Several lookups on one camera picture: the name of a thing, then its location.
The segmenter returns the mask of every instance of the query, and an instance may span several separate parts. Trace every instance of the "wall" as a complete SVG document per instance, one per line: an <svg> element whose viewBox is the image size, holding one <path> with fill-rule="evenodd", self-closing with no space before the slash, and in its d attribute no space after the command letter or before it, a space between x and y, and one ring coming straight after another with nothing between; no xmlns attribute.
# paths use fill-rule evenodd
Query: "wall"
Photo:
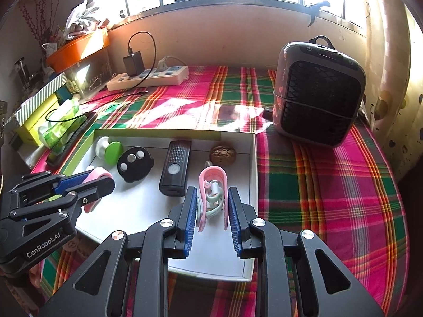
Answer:
<svg viewBox="0 0 423 317"><path fill-rule="evenodd" d="M55 24L63 27L71 10L81 2L83 0L61 0ZM41 49L31 35L17 7L10 11L5 24L0 29L0 48L2 55L0 61L0 100L8 102L8 116L10 116L13 106L20 99L22 93L22 84L13 69L13 64L19 58L25 57L29 72L33 73L39 69L42 56ZM19 155L9 146L9 140L10 135L7 134L5 144L1 149L1 166L5 179L28 170Z"/></svg>
<svg viewBox="0 0 423 317"><path fill-rule="evenodd" d="M0 100L8 102L8 115L22 94L22 83L13 65L21 57L25 57L30 73L39 67L41 50L32 37L21 12L17 7L11 10L6 22L0 29ZM19 155L12 150L6 134L5 144L1 148L1 166L5 180L27 170Z"/></svg>
<svg viewBox="0 0 423 317"><path fill-rule="evenodd" d="M167 55L189 65L234 65L276 69L281 48L292 41L326 35L335 48L365 65L366 37L330 21L280 8L252 5L215 5L164 12L133 21L109 32L109 55L117 73L124 72L122 57L128 39L148 31L156 40L157 61ZM147 35L131 41L140 50L146 67L152 65L154 48Z"/></svg>

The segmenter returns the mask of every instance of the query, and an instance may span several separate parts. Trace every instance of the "pink clip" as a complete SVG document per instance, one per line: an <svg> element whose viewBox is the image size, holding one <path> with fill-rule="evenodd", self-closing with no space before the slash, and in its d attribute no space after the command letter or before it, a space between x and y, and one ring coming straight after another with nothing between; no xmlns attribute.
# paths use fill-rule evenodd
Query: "pink clip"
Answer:
<svg viewBox="0 0 423 317"><path fill-rule="evenodd" d="M113 178L113 176L103 167L97 167L95 169L93 169L92 172L90 172L90 174L86 177L86 179L84 180L83 183L92 181L92 180L96 180L98 178L101 178L102 176L107 176L109 178ZM96 200L90 204L86 204L84 206L84 211L85 213L90 213L91 211L94 210L94 208L96 207L96 205L99 203L101 199Z"/></svg>
<svg viewBox="0 0 423 317"><path fill-rule="evenodd" d="M223 184L223 191L225 195L225 201L223 203L223 210L225 211L225 230L228 229L228 178L225 171L218 166L211 166L205 168L198 178L198 187L200 189L201 200L203 204L203 212L201 214L200 224L198 226L198 232L202 232L206 226L206 211L207 211L207 202L206 202L206 189L209 187L208 182L212 180L217 180Z"/></svg>

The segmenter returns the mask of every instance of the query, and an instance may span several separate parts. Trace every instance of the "black grille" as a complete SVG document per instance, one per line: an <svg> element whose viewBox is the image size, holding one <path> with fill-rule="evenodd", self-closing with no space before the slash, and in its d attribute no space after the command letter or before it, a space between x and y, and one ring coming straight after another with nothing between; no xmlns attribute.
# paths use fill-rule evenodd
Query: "black grille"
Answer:
<svg viewBox="0 0 423 317"><path fill-rule="evenodd" d="M281 127L284 131L329 146L335 146L342 141L362 98L361 86L357 79L303 61L295 62L291 66L286 89L286 99L307 106L286 101L281 117Z"/></svg>

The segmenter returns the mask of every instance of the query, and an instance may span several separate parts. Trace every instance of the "green lid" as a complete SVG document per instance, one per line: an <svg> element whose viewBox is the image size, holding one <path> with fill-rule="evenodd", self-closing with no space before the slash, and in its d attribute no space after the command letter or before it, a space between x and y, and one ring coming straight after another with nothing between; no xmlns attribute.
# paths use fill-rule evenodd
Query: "green lid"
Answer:
<svg viewBox="0 0 423 317"><path fill-rule="evenodd" d="M111 142L104 152L106 163L115 166L123 153L123 145L120 142Z"/></svg>

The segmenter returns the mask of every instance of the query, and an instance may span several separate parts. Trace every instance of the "yellow box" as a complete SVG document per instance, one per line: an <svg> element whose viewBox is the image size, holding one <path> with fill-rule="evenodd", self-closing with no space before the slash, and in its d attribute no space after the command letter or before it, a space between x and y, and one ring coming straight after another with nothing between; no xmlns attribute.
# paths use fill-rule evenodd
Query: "yellow box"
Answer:
<svg viewBox="0 0 423 317"><path fill-rule="evenodd" d="M15 130L24 143L40 146L42 143L38 138L38 128L46 121L46 116L52 110L59 107L56 94L51 94L25 121Z"/></svg>

